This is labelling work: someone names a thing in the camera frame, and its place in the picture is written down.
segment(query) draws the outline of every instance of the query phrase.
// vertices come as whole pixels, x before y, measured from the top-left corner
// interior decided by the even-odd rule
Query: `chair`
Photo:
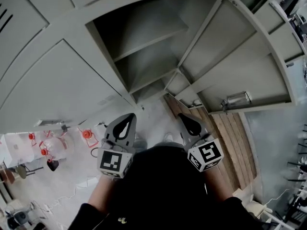
[[[307,191],[304,190],[305,185],[303,185],[301,188],[302,189],[299,189],[300,193],[295,195],[292,202],[290,203],[288,211],[283,220],[284,222],[290,221],[298,226],[304,222],[307,216],[306,212],[300,210],[300,207],[304,207],[306,205],[306,200],[302,199],[301,193],[307,193]]]
[[[30,170],[28,169],[28,167],[26,167],[24,164],[20,164],[18,166],[15,167],[15,171],[19,174],[19,176],[23,179],[25,179],[27,176],[35,174],[35,171],[41,170],[44,167],[39,167],[37,169],[34,170]]]
[[[15,176],[9,169],[1,169],[0,170],[0,183],[10,183],[13,184],[15,182]]]

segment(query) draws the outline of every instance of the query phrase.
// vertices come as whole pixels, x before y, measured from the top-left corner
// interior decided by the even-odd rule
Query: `black shirt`
[[[110,214],[82,204],[69,230],[262,229],[240,199],[216,203],[206,194],[204,183],[203,175],[188,161],[183,149],[148,149],[135,155],[125,178],[117,182]]]

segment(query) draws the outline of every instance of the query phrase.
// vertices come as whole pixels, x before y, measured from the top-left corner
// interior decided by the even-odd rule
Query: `wooden plank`
[[[217,127],[213,117],[209,116],[204,108],[199,108],[199,113],[206,119],[205,123],[207,125],[208,131],[211,132],[214,138],[218,138],[220,140],[221,147],[224,152],[223,164],[226,168],[231,185],[236,190],[240,187],[238,176],[236,174],[234,164],[232,163],[231,156],[228,152],[227,146],[219,131],[219,128]]]
[[[225,165],[224,165],[224,161],[221,161],[221,162],[218,164],[217,167],[219,168],[219,170],[220,170],[220,172],[221,172],[221,174],[222,174],[222,177],[223,177],[223,179],[225,180],[225,183],[226,183],[227,187],[228,187],[228,188],[231,188],[232,193],[233,193],[235,190],[237,190],[237,188],[234,188],[233,185],[232,185],[232,183],[231,183],[231,181],[230,181],[230,178],[229,178],[228,173],[227,173],[227,169],[226,169],[226,167],[225,167]]]
[[[173,96],[166,95],[164,96],[164,99],[168,104],[170,110],[172,111],[174,117],[177,117],[179,113],[182,113],[180,107],[182,107],[183,110],[188,113],[189,110],[183,104],[176,101]],[[203,108],[195,108],[194,110],[198,111],[198,115],[195,111],[192,111],[192,114],[200,117],[205,122],[208,132],[210,132],[214,138],[218,138],[220,140],[224,152],[224,159],[222,161],[222,164],[219,164],[219,168],[229,188],[231,188],[234,192],[236,189],[240,188],[240,184],[238,181],[234,165],[232,164],[232,159],[228,153],[227,147],[223,140],[223,137],[221,136],[219,129],[216,126],[213,118],[210,118]]]
[[[190,109],[190,112],[192,113],[192,115],[194,115],[195,117],[198,117],[200,119],[202,119],[199,111],[197,110],[197,108],[193,108],[193,109]]]
[[[245,184],[247,186],[250,183],[250,181],[249,181],[249,178],[248,178],[248,171],[246,169],[246,165],[245,165],[245,162],[244,162],[244,159],[243,159],[243,155],[242,155],[239,143],[236,139],[234,131],[233,131],[233,129],[230,125],[230,122],[227,118],[227,114],[220,114],[220,117],[221,117],[221,119],[222,119],[222,121],[225,125],[225,128],[228,132],[229,138],[231,140],[231,143],[233,144],[233,147],[235,149],[235,152],[236,152],[236,155],[237,155],[237,158],[238,158],[238,161],[239,161],[242,173],[243,173],[243,178],[244,178]]]
[[[253,171],[251,169],[251,165],[250,165],[250,161],[249,161],[249,157],[248,157],[248,153],[247,153],[247,148],[245,147],[245,144],[243,142],[241,132],[240,132],[240,130],[239,130],[237,124],[236,124],[234,115],[233,114],[227,114],[227,118],[230,122],[230,125],[231,125],[231,127],[234,131],[234,134],[235,134],[236,139],[238,141],[239,147],[241,149],[242,156],[243,156],[243,159],[244,159],[244,162],[245,162],[245,166],[246,166],[246,169],[247,169],[247,172],[248,172],[249,181],[252,182],[253,179],[254,179]]]
[[[179,113],[181,113],[181,109],[180,109],[177,101],[175,100],[175,98],[173,96],[171,96],[170,94],[166,94],[164,96],[164,99],[165,99],[166,103],[168,104],[168,106],[170,107],[170,109],[172,110],[174,117],[177,118],[177,115]]]
[[[224,140],[225,145],[227,147],[227,151],[229,152],[231,161],[234,165],[235,172],[236,172],[238,182],[239,182],[239,186],[240,186],[241,189],[244,189],[246,187],[246,183],[245,183],[245,180],[244,180],[244,177],[243,177],[243,172],[242,172],[242,169],[241,169],[235,148],[234,148],[234,146],[231,142],[231,139],[229,137],[229,134],[226,130],[226,127],[225,127],[225,125],[224,125],[224,123],[223,123],[223,121],[222,121],[222,119],[219,115],[214,115],[213,118],[214,118],[214,121],[215,121],[215,123],[216,123],[222,137],[223,137],[223,140]]]
[[[182,104],[181,102],[177,102],[177,103],[182,113],[192,114],[191,111],[184,104]]]
[[[252,172],[253,172],[253,177],[256,178],[257,170],[256,170],[256,166],[255,166],[254,156],[253,156],[253,153],[251,151],[249,141],[248,141],[248,137],[246,135],[246,132],[245,132],[245,129],[244,129],[244,126],[242,124],[242,121],[241,121],[239,114],[234,114],[234,119],[235,119],[237,127],[238,127],[238,129],[241,133],[241,136],[242,136],[242,139],[243,139],[243,142],[244,142],[244,145],[245,145],[245,149],[246,149],[246,152],[248,154],[248,159],[249,159],[249,163],[251,165],[251,169],[252,169]]]

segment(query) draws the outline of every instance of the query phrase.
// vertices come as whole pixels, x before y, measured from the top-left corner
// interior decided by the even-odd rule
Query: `person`
[[[232,197],[219,169],[199,172],[183,146],[167,138],[137,153],[123,179],[101,176],[69,230],[260,230],[261,224]]]

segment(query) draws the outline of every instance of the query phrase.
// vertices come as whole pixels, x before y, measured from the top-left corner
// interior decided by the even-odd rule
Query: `bottle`
[[[50,132],[50,135],[52,137],[63,137],[66,134],[67,134],[67,131],[64,131],[62,129],[51,130]]]
[[[29,140],[31,141],[32,147],[35,146],[37,143],[40,143],[41,141],[44,141],[51,137],[51,131],[37,131],[33,133],[29,133]]]
[[[89,148],[93,148],[99,143],[99,141],[96,138],[96,135],[92,132],[91,129],[85,129],[84,131],[80,130],[80,132],[83,140],[85,141],[85,143]]]
[[[51,137],[39,144],[41,154],[46,156],[48,161],[60,160],[66,158],[73,152],[74,143],[69,135],[65,138]]]

